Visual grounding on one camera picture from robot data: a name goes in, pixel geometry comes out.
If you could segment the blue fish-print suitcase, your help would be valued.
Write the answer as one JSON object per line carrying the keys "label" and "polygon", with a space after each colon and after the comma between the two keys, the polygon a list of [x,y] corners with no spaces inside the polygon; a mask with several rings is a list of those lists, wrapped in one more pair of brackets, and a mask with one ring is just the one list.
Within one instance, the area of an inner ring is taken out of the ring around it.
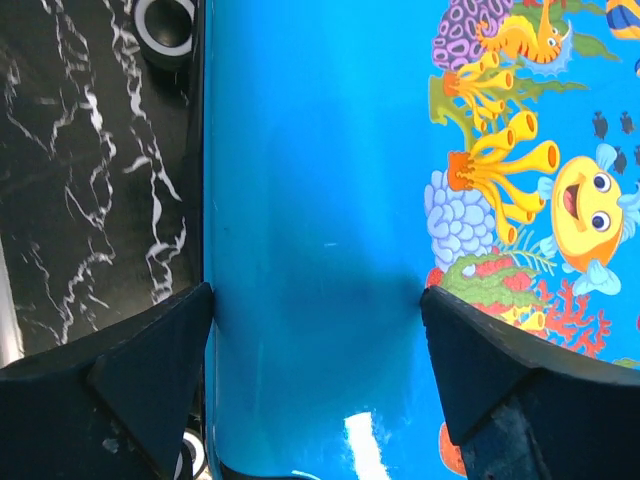
{"label": "blue fish-print suitcase", "polygon": [[216,479],[466,479],[420,298],[639,367],[635,1],[137,1],[190,64]]}

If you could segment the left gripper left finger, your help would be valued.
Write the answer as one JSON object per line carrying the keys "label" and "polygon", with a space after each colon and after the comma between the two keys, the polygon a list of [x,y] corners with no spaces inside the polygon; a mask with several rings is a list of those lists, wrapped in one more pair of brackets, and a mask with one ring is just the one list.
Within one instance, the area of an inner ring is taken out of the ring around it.
{"label": "left gripper left finger", "polygon": [[2,478],[173,478],[212,317],[201,283],[2,368]]}

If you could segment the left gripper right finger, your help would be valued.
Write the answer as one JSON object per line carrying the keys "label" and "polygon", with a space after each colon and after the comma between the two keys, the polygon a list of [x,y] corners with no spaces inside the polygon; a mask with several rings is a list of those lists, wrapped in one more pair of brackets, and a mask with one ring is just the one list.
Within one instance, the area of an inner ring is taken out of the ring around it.
{"label": "left gripper right finger", "polygon": [[468,478],[638,478],[638,371],[556,346],[440,287],[420,306]]}

